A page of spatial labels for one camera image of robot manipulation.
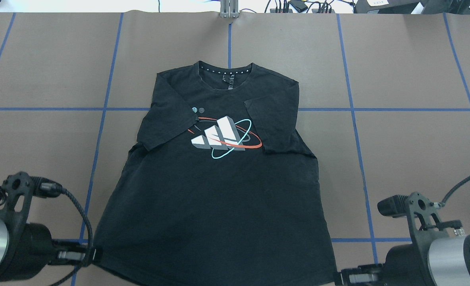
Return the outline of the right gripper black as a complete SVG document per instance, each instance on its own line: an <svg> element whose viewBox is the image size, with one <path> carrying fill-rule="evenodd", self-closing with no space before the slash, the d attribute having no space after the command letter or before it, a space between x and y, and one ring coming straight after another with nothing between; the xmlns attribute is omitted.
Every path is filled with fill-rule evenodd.
<svg viewBox="0 0 470 286"><path fill-rule="evenodd" d="M461 230L460 220L442 221L435 203L413 192L406 199L406 216L411 243L391 248L381 268L357 267L334 273L335 286L433 286L428 253L436 239L449 238L448 228Z"/></svg>

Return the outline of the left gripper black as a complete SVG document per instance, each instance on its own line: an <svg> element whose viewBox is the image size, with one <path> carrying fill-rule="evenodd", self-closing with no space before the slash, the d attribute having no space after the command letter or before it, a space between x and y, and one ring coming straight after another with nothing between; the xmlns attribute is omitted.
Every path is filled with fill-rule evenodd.
<svg viewBox="0 0 470 286"><path fill-rule="evenodd" d="M0 219L8 230L8 246L0 263L0 282L30 279L50 260L53 266L90 266L102 259L100 247L61 246L56 252L48 228L27 223L36 188L36 180L26 172L12 174L2 183L8 197Z"/></svg>

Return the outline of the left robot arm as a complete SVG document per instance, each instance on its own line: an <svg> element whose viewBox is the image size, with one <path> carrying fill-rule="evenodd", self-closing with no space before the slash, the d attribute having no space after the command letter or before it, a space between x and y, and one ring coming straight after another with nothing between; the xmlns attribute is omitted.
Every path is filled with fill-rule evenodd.
<svg viewBox="0 0 470 286"><path fill-rule="evenodd" d="M64 195L78 210L87 230L87 243L52 239L50 230L27 221L32 199ZM56 181L30 176L26 172L9 175L0 184L0 282L28 280L46 265L73 266L58 286L81 268L100 262L103 251L93 244L93 229L84 208L75 196Z"/></svg>

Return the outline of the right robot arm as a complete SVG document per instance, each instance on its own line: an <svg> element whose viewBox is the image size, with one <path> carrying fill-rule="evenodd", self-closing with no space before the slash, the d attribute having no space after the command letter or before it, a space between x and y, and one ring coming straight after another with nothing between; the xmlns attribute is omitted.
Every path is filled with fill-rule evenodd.
<svg viewBox="0 0 470 286"><path fill-rule="evenodd" d="M405 217L411 243L394 246L383 264L333 274L337 286L470 286L470 234L459 220L443 221L445 202L424 195L394 195L377 204L381 215Z"/></svg>

